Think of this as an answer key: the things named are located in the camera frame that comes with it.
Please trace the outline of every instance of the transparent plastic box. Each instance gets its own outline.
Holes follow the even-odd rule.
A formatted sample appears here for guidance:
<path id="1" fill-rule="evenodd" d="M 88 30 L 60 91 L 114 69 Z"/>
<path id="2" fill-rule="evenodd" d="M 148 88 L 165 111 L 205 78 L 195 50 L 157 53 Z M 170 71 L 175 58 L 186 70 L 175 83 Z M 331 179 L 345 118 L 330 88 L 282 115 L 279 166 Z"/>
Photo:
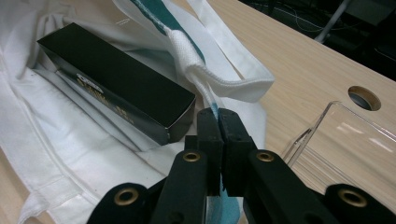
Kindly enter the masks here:
<path id="1" fill-rule="evenodd" d="M 340 102 L 331 102 L 318 121 L 283 155 L 311 189 L 332 184 L 361 188 L 396 213 L 396 136 Z"/>

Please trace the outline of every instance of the black box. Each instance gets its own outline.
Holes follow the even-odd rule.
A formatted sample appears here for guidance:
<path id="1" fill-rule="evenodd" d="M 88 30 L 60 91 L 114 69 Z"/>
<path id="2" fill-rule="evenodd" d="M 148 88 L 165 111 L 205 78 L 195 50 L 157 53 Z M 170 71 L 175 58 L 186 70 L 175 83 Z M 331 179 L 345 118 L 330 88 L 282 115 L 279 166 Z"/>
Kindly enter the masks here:
<path id="1" fill-rule="evenodd" d="M 159 144 L 190 128 L 193 93 L 75 23 L 37 42 L 62 74 Z"/>

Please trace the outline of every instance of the table surface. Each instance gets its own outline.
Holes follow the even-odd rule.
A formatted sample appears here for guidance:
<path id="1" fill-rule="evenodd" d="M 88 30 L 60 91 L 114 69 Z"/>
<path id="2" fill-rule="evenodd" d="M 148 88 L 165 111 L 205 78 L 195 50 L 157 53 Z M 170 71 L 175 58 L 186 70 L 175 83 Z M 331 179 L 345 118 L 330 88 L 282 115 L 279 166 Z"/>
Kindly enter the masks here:
<path id="1" fill-rule="evenodd" d="M 184 0 L 176 2 L 190 10 Z M 394 81 L 236 0 L 211 0 L 209 4 L 276 78 L 261 98 L 267 112 L 266 149 L 282 154 L 331 101 L 340 101 L 396 133 Z M 380 109 L 367 111 L 355 105 L 348 96 L 352 86 L 374 93 L 381 103 Z M 1 150 L 0 160 L 0 220 L 4 224 L 16 223 L 28 192 Z M 46 215 L 39 220 L 51 223 Z"/>

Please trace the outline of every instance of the canvas bag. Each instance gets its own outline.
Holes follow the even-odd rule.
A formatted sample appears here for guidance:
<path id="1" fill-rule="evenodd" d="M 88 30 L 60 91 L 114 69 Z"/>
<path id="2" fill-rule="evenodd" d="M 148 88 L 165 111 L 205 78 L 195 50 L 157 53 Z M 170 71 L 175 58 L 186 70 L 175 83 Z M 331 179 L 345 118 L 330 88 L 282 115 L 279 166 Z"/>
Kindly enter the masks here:
<path id="1" fill-rule="evenodd" d="M 260 99 L 274 81 L 272 75 L 249 53 L 241 54 L 246 50 L 228 33 L 206 1 L 191 1 L 206 28 L 170 1 L 163 1 L 162 10 L 167 8 L 186 33 L 162 26 L 163 19 L 155 20 L 152 11 L 144 10 L 153 9 L 145 6 L 147 2 L 154 3 L 134 1 L 123 5 L 130 2 L 115 1 L 129 16 L 118 21 L 103 18 L 108 14 L 98 11 L 108 11 L 108 6 L 97 6 L 93 1 L 8 1 L 2 7 L 2 21 L 7 21 L 7 25 L 1 23 L 1 30 L 11 32 L 0 35 L 0 146 L 31 192 L 20 223 L 43 211 L 57 223 L 83 223 L 113 186 L 135 182 L 149 187 L 162 179 L 183 148 L 182 141 L 159 147 L 139 131 L 122 127 L 124 122 L 115 123 L 116 119 L 109 119 L 107 113 L 98 112 L 84 92 L 73 91 L 54 75 L 49 61 L 38 53 L 35 41 L 70 22 L 84 26 L 180 85 L 201 93 L 203 100 L 196 110 L 210 105 L 216 111 L 219 105 L 236 111 L 258 147 L 263 147 L 265 112 L 258 104 L 240 100 Z M 222 29 L 213 28 L 211 22 Z M 230 62 L 241 74 L 253 71 L 244 74 L 245 80 L 219 50 L 211 34 L 219 31 L 225 32 L 220 35 L 225 43 L 218 44 L 224 53 L 231 52 Z M 210 211 L 221 214 L 223 210 L 217 206 Z M 211 216 L 209 221 L 219 223 L 219 218 L 221 215 Z"/>

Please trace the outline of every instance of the white fabric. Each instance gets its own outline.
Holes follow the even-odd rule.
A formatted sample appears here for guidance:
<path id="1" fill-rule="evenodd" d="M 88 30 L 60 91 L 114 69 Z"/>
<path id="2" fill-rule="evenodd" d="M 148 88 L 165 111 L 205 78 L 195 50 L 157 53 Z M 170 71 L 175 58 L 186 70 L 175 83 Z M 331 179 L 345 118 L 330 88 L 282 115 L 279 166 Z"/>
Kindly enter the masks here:
<path id="1" fill-rule="evenodd" d="M 257 146 L 264 147 L 265 111 L 257 103 L 239 100 L 257 101 L 273 81 L 271 74 L 246 75 L 242 80 L 205 27 L 170 1 L 164 2 L 200 48 L 205 63 L 180 32 L 169 30 L 167 38 L 140 12 L 134 12 L 137 18 L 131 20 L 109 0 L 1 1 L 0 147 L 31 192 L 20 223 L 43 211 L 56 223 L 84 223 L 112 187 L 124 182 L 150 187 L 164 178 L 183 148 L 182 141 L 159 147 L 117 116 L 111 118 L 112 113 L 103 112 L 105 107 L 102 112 L 96 109 L 102 105 L 83 91 L 73 91 L 55 74 L 36 41 L 70 22 L 187 89 L 199 93 L 197 88 L 204 100 L 198 97 L 195 112 L 211 103 L 234 110 Z M 186 51 L 176 50 L 180 46 Z M 240 60 L 244 64 L 252 59 Z M 189 134 L 194 132 L 195 123 Z"/>

